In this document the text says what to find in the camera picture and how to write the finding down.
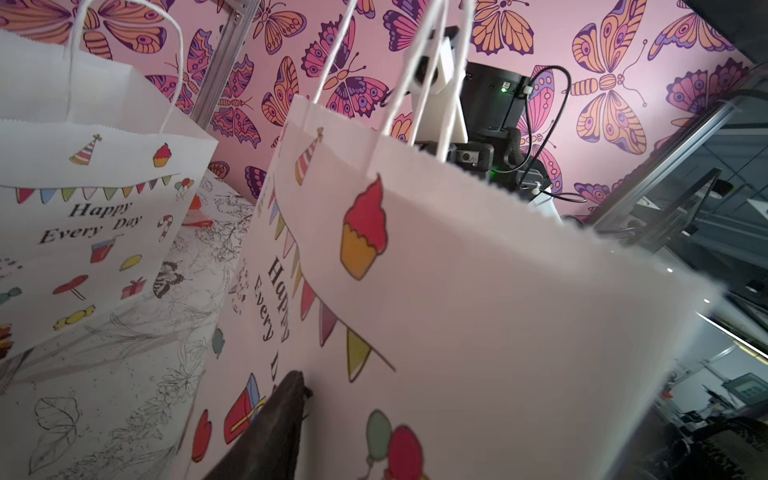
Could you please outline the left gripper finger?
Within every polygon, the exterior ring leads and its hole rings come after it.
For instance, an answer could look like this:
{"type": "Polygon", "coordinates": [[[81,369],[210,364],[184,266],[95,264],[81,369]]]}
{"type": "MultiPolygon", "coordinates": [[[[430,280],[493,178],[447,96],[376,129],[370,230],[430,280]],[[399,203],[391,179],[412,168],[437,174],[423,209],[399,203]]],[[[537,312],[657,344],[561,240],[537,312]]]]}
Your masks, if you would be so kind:
{"type": "Polygon", "coordinates": [[[300,371],[289,372],[261,412],[208,479],[292,480],[298,462],[304,408],[312,391],[300,371]]]}

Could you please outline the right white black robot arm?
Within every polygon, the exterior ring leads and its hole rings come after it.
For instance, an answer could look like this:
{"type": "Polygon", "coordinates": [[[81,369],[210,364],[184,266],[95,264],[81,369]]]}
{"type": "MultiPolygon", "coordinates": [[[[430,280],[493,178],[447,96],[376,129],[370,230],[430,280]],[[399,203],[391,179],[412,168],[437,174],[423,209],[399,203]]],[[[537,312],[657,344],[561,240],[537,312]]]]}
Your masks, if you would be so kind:
{"type": "Polygon", "coordinates": [[[452,140],[442,159],[523,200],[585,203],[583,195],[563,190],[561,169],[547,150],[570,97],[568,92],[562,94],[549,130],[541,138],[534,135],[535,121],[545,120],[556,100],[557,72],[571,87],[572,76],[560,65],[537,66],[526,76],[468,63],[458,104],[458,123],[467,138],[452,140]]]}

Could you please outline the white paper gift bag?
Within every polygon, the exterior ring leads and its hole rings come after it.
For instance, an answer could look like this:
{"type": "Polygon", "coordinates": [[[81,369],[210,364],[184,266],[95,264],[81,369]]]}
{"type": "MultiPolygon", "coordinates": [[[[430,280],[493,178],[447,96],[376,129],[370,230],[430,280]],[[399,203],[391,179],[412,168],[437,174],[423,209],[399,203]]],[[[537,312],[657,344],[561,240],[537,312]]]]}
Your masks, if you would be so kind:
{"type": "Polygon", "coordinates": [[[380,126],[292,103],[174,479],[206,475],[291,371],[312,391],[293,479],[603,479],[719,287],[544,216],[390,134],[447,5],[431,2],[380,126]]]}

